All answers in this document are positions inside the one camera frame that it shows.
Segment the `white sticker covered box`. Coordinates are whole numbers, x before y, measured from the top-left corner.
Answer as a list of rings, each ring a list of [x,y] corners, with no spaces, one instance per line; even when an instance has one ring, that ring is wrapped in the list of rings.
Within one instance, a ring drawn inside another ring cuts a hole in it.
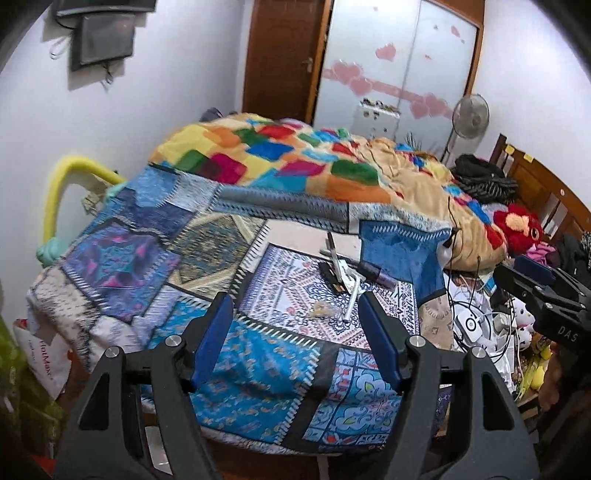
[[[384,137],[394,140],[400,119],[401,112],[397,107],[379,100],[363,98],[353,113],[351,132],[367,139]]]

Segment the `blue patchwork bedsheet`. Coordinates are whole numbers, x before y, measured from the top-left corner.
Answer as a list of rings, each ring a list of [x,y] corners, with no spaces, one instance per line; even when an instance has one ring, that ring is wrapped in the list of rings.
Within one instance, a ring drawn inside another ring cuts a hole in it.
[[[152,348],[179,334],[218,292],[235,308],[211,378],[191,395],[217,441],[273,454],[342,453],[389,439],[401,396],[383,380],[349,293],[321,272],[332,232],[339,252],[398,280],[363,281],[411,334],[448,348],[420,307],[444,295],[440,252],[451,227],[387,206],[222,184],[149,165],[130,180],[30,287],[31,317],[51,325],[92,370],[104,350]],[[339,318],[305,317],[325,300]]]

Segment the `brown wooden door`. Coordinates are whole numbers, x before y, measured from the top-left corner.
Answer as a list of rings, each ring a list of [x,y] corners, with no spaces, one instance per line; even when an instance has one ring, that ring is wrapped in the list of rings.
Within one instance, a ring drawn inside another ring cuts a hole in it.
[[[243,111],[311,120],[331,8],[331,1],[253,3]]]

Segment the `wooden headboard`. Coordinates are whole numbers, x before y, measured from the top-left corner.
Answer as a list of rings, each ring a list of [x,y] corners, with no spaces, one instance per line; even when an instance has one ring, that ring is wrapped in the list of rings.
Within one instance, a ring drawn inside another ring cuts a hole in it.
[[[517,202],[538,216],[545,241],[556,243],[565,234],[580,239],[590,231],[587,206],[540,161],[511,145],[505,135],[499,135],[490,162],[517,182]]]

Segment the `green plastic bag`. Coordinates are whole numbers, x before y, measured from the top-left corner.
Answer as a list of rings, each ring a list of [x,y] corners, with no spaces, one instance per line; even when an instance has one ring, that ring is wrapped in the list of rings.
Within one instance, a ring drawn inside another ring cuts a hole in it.
[[[29,369],[26,357],[1,321],[1,419],[34,455],[54,459],[65,412]]]

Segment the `purple black spray bottle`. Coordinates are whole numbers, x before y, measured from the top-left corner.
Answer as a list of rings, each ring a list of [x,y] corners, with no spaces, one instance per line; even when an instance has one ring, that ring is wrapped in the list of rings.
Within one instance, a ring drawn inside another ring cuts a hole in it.
[[[368,281],[387,289],[394,289],[398,285],[397,279],[387,274],[381,267],[367,261],[360,261],[356,266],[356,272],[360,273]]]

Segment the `standing electric fan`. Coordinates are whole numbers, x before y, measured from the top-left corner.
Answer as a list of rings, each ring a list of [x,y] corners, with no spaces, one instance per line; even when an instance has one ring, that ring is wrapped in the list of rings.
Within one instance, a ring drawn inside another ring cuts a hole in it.
[[[475,140],[481,138],[490,123],[490,107],[480,94],[462,97],[452,112],[452,132],[450,133],[441,161],[447,165],[458,139]]]

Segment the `white wardrobe with pink hearts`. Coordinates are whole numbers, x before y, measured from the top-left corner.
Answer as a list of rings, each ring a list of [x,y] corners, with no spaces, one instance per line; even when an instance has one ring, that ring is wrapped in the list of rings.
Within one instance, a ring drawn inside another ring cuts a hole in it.
[[[335,1],[315,127],[351,132],[356,106],[379,100],[401,112],[394,142],[440,155],[483,28],[481,1]]]

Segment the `red plush toy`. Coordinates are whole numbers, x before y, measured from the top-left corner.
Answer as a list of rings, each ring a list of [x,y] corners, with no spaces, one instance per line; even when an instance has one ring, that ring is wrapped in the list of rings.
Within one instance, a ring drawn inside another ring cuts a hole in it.
[[[538,216],[523,205],[510,204],[506,211],[495,211],[493,221],[503,232],[510,256],[525,255],[542,241]]]

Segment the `black marker pen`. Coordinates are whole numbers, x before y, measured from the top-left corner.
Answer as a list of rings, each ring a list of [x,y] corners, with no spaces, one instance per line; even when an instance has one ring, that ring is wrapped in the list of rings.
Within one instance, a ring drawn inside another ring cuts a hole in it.
[[[356,271],[351,260],[346,260],[339,255],[332,232],[327,233],[325,249],[321,253],[328,258],[329,269],[332,271],[332,277],[334,277],[332,284],[342,291],[348,292],[353,297],[358,296],[363,283],[363,276]]]

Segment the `colourful checked blanket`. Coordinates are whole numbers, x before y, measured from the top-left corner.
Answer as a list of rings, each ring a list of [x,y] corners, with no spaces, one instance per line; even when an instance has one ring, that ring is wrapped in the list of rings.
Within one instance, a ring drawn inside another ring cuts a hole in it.
[[[492,268],[508,254],[501,229],[447,167],[384,137],[238,113],[182,127],[150,160],[222,184],[387,206],[419,221],[437,220],[457,229],[452,260],[459,270]]]

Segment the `clear plastic bag with tape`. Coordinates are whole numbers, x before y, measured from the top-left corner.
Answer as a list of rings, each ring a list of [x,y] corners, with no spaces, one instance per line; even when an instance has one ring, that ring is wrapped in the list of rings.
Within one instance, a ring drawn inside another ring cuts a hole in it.
[[[311,304],[311,309],[305,314],[310,319],[331,319],[339,318],[342,315],[342,309],[339,306],[332,305],[328,301],[318,300]]]

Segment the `white red shopping bag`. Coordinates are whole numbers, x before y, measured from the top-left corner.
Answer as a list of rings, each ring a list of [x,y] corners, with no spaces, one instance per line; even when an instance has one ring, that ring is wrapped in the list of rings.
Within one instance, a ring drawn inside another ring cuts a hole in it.
[[[28,319],[17,319],[13,332],[19,348],[36,379],[56,400],[64,390],[71,370],[69,345],[51,326],[40,326]]]

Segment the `wall mounted dark monitor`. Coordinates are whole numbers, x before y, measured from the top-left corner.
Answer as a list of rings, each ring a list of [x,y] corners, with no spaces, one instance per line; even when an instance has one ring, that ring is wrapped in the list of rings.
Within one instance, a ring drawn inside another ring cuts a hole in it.
[[[133,54],[136,16],[152,13],[156,0],[54,1],[56,22],[74,20],[70,68],[107,65]]]

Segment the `yellow curved baby gym bar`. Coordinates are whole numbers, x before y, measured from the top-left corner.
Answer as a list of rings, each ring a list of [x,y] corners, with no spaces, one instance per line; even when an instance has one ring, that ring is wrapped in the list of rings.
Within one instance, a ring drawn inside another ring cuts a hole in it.
[[[126,179],[116,170],[87,157],[67,155],[58,161],[50,176],[44,205],[42,244],[36,250],[42,268],[58,260],[69,245],[57,235],[59,209],[67,188],[78,184],[86,190],[81,205],[86,215],[95,217],[125,183]]]

